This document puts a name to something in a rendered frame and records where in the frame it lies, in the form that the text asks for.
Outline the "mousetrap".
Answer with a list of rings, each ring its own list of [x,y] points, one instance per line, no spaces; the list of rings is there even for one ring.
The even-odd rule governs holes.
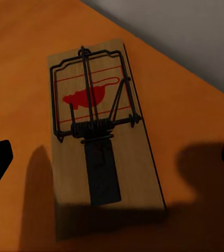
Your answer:
[[[56,241],[167,222],[122,38],[47,67]]]

